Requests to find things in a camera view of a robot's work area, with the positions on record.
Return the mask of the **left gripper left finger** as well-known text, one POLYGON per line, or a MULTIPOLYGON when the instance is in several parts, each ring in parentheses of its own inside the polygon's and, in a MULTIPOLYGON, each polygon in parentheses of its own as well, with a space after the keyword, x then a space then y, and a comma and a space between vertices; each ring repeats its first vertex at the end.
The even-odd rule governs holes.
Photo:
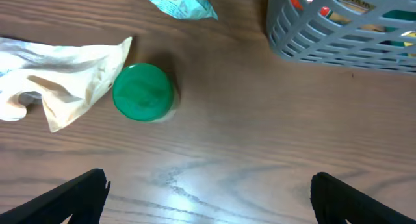
POLYGON ((98 224, 110 186, 102 169, 92 169, 2 213, 1 223, 98 224))

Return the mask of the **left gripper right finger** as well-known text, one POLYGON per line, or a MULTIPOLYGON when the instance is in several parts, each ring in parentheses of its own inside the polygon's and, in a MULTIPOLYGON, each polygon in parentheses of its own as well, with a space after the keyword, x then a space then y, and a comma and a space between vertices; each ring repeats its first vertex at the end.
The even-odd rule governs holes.
POLYGON ((310 201, 318 224, 415 224, 325 172, 313 175, 310 201))

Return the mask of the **beige paper bag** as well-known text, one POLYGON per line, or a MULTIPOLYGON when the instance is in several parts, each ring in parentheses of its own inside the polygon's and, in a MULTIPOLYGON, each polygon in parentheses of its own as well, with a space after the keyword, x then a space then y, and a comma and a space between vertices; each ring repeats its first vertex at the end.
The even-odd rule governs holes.
POLYGON ((57 132, 88 112, 111 88, 132 39, 118 45, 52 46, 1 39, 1 119, 27 115, 24 93, 40 94, 49 130, 57 132))

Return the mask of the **green lidded jar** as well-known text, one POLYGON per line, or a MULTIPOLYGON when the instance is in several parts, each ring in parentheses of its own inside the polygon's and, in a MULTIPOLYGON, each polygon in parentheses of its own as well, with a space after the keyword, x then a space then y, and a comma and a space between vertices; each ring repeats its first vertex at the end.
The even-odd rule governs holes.
POLYGON ((140 122, 162 122, 179 106, 173 80, 157 66, 141 63, 126 67, 112 86, 115 107, 127 118, 140 122))

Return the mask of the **green Nescafe coffee bag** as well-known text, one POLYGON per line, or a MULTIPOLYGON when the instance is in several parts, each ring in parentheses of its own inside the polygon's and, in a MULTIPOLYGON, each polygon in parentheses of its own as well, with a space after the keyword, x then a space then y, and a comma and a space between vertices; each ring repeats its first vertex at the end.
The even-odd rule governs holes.
MULTIPOLYGON (((407 11, 400 11, 400 10, 393 10, 383 15, 385 18, 393 18, 393 19, 403 19, 407 21, 415 21, 415 13, 414 12, 407 12, 407 11)), ((408 31, 402 34, 402 36, 407 37, 415 37, 415 31, 408 31)), ((411 42, 397 42, 397 41, 384 41, 383 44, 393 45, 397 47, 409 47, 412 46, 413 43, 411 42)))

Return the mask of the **small teal snack packet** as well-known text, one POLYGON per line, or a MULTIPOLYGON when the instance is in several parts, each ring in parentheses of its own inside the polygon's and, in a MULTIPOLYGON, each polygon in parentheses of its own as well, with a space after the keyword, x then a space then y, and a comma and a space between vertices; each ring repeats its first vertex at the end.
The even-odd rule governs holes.
POLYGON ((175 19, 199 20, 218 15, 209 0, 150 0, 160 11, 175 19))

